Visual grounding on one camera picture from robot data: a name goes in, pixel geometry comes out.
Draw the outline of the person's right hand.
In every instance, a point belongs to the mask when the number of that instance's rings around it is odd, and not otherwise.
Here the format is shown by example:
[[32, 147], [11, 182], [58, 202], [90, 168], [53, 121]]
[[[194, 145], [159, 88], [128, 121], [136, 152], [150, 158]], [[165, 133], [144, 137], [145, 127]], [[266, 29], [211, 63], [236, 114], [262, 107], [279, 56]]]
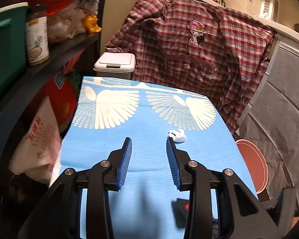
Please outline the person's right hand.
[[292, 224], [291, 224], [291, 229], [297, 224], [298, 221], [299, 221], [299, 216], [293, 218]]

